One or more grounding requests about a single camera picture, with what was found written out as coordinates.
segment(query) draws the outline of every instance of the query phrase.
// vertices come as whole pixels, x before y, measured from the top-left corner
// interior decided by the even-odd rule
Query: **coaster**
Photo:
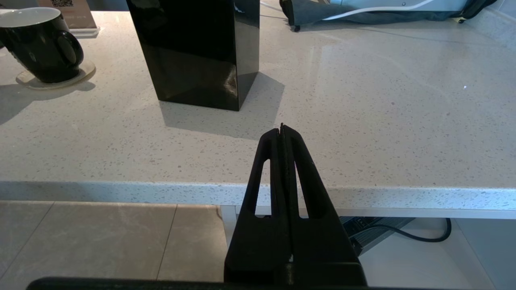
[[[54,83],[54,84],[46,84],[42,83],[39,79],[37,79],[33,74],[31,74],[29,71],[23,71],[16,77],[16,82],[22,86],[25,86],[29,89],[43,91],[43,90],[54,90],[54,89],[60,89],[64,87],[68,87],[74,84],[77,84],[78,82],[82,81],[86,76],[91,74],[95,70],[95,64],[89,60],[84,60],[79,65],[79,74],[71,78],[69,80],[66,80],[64,82],[60,83]]]

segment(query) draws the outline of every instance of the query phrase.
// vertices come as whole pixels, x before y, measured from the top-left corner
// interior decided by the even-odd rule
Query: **black rectangular box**
[[[240,109],[259,69],[259,0],[127,5],[159,100]]]

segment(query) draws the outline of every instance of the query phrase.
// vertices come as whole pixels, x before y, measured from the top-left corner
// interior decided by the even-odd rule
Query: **black cable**
[[[374,225],[370,225],[368,227],[366,227],[365,229],[363,229],[362,231],[358,232],[358,233],[354,233],[352,234],[351,236],[349,236],[349,238],[353,238],[365,231],[368,231],[368,230],[372,230],[372,229],[387,229],[387,230],[391,230],[393,232],[396,232],[400,235],[403,235],[405,237],[408,237],[408,238],[411,238],[411,239],[414,239],[414,240],[419,240],[419,241],[424,241],[424,242],[427,242],[427,243],[439,243],[440,241],[444,241],[446,240],[448,237],[450,237],[450,234],[452,233],[452,221],[449,219],[449,218],[446,218],[446,231],[444,231],[444,234],[438,238],[423,238],[423,237],[418,237],[418,236],[414,236],[414,235],[411,235],[407,232],[404,232],[400,229],[397,229],[395,227],[391,227],[390,225],[385,225],[385,224],[374,224]]]

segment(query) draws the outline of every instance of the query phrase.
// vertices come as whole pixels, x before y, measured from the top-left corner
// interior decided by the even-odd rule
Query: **mug handle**
[[[84,59],[83,48],[80,46],[79,41],[71,33],[69,33],[68,31],[64,31],[64,30],[57,32],[56,41],[60,37],[63,37],[66,41],[68,41],[68,43],[70,44],[70,46],[73,49],[73,52],[75,53],[75,63],[72,63],[71,66],[78,66],[81,62],[83,62],[83,59]]]

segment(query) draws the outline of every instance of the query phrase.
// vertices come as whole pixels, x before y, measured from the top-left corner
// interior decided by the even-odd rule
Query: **white speckled countertop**
[[[102,31],[80,42],[97,71],[75,87],[22,88],[1,49],[0,199],[240,205],[283,122],[336,208],[516,218],[516,53],[453,21],[294,33],[262,15],[240,112],[159,102],[128,12],[94,12]]]

